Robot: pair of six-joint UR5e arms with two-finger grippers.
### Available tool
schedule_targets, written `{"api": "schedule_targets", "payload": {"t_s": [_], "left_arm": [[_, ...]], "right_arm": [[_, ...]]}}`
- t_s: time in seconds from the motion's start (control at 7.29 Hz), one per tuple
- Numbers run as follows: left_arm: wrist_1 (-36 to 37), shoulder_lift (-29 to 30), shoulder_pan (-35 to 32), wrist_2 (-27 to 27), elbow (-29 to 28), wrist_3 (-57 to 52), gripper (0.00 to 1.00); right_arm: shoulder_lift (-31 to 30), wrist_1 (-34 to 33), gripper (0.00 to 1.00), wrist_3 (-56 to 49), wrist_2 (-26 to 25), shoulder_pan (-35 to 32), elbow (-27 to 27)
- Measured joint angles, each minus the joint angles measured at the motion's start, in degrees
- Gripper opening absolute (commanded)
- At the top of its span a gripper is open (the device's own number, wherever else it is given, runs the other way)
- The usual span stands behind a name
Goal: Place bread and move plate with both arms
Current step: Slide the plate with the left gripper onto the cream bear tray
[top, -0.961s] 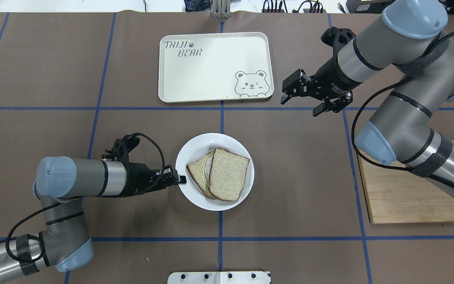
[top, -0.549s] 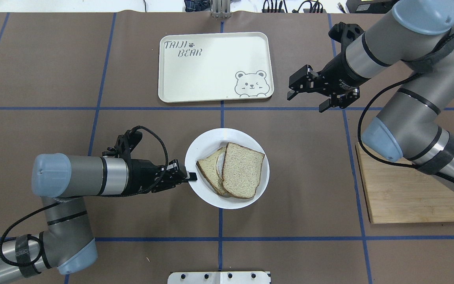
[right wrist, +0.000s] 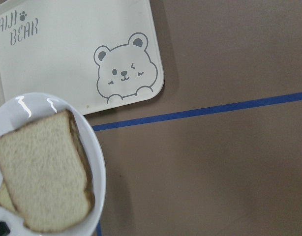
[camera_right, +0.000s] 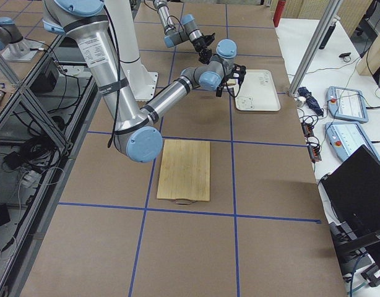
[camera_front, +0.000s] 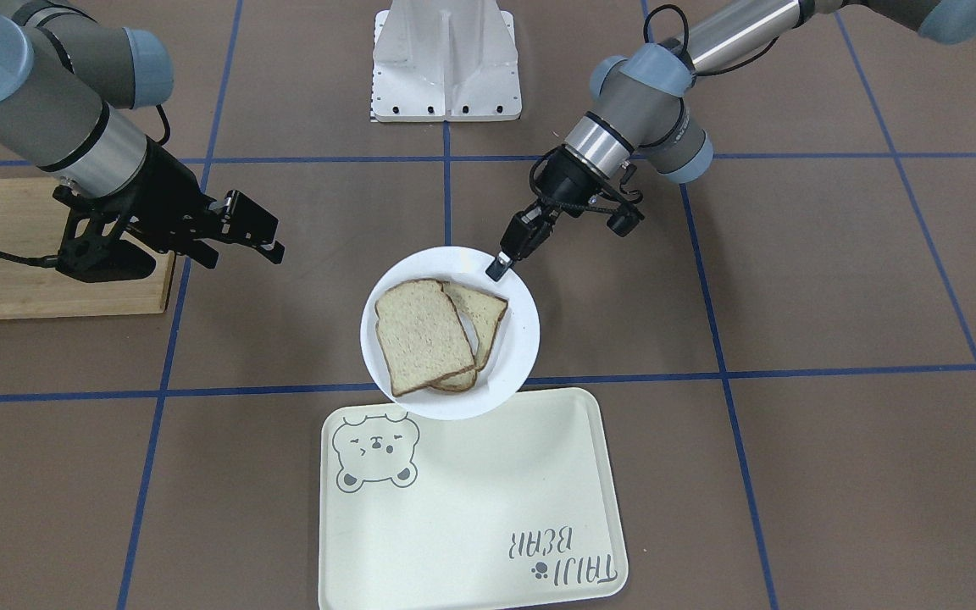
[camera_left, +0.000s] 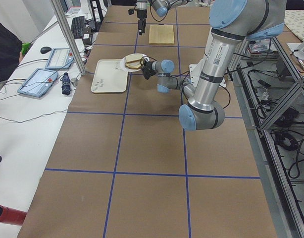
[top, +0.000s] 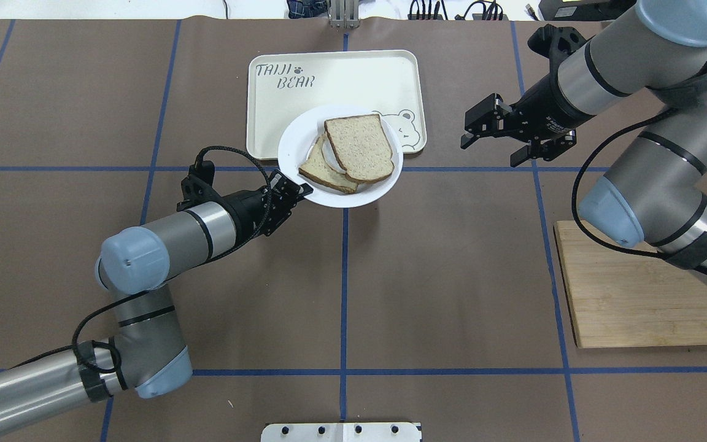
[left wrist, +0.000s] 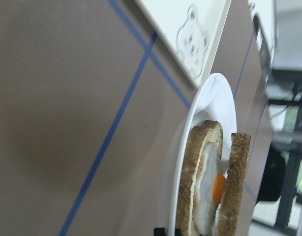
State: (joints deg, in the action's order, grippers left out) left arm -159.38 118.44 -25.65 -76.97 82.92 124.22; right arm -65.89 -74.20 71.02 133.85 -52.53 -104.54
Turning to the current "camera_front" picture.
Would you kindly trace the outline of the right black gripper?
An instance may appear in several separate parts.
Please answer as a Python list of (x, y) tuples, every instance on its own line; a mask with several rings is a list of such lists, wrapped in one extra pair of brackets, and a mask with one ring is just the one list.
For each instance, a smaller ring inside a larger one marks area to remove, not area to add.
[(53, 197), (69, 209), (55, 269), (85, 283), (150, 277), (155, 253), (213, 269), (219, 253), (210, 240), (250, 247), (274, 265), (286, 254), (272, 213), (239, 190), (206, 196), (192, 171), (152, 140), (136, 176), (111, 196), (58, 186)]

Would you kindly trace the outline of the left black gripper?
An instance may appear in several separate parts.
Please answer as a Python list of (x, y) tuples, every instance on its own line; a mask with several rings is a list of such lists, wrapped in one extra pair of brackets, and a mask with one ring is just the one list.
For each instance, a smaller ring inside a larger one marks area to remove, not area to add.
[(643, 194), (627, 188), (637, 168), (624, 162), (617, 184), (589, 169), (566, 147), (547, 151), (528, 174), (535, 200), (513, 216), (500, 240), (500, 252), (485, 274), (498, 282), (520, 260), (526, 259), (552, 232), (561, 214), (577, 219), (582, 214), (605, 214), (607, 227), (617, 236), (627, 236), (646, 220), (639, 210)]

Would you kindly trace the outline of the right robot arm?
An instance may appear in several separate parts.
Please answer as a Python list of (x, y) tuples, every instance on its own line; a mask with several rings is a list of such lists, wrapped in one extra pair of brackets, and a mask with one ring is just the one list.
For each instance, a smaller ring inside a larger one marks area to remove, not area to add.
[(57, 254), (27, 265), (86, 283), (139, 280), (155, 253), (213, 268), (214, 241), (282, 262), (274, 215), (241, 191), (207, 196), (125, 116), (162, 107), (173, 88), (152, 32), (104, 27), (65, 1), (0, 1), (0, 144), (57, 178), (52, 196), (69, 210)]

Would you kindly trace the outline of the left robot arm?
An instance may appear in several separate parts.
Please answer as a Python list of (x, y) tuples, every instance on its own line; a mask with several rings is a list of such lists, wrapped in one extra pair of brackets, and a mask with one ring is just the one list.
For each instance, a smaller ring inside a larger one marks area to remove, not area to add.
[(634, 156), (674, 184), (702, 176), (713, 160), (713, 140), (694, 120), (686, 93), (698, 81), (761, 58), (814, 15), (844, 7), (843, 1), (735, 1), (691, 24), (682, 8), (668, 4), (680, 17), (680, 34), (656, 40), (644, 30), (634, 54), (604, 59), (594, 69), (592, 108), (532, 166), (534, 201), (512, 217), (485, 274), (500, 280), (549, 238), (563, 214), (604, 214), (613, 233), (628, 235), (644, 217), (642, 193), (626, 188)]

